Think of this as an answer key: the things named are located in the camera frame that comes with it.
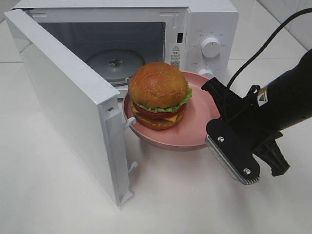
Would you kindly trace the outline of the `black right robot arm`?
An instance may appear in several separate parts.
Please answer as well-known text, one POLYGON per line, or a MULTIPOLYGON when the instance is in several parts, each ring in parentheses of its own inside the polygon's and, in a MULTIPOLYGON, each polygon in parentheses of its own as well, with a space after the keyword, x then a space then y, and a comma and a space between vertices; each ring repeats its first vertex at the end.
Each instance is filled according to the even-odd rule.
POLYGON ((273 176, 289 164, 276 140, 282 130, 312 116, 312 54, 264 87, 253 85, 245 97, 213 78, 202 86, 217 106, 220 117, 207 123, 207 144, 228 173, 243 184, 258 181, 266 162, 273 176))

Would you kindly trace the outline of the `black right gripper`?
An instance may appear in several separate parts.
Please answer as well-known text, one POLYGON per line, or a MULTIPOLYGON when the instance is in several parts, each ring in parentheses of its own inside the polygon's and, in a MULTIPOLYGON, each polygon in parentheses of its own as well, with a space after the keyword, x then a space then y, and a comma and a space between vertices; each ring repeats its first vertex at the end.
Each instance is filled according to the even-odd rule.
POLYGON ((260 116, 256 100, 260 86, 253 85, 244 98, 229 90, 217 78, 205 82, 201 89, 212 96, 221 119, 240 142, 270 166, 272 176, 281 176, 290 168, 276 143, 282 133, 260 116))

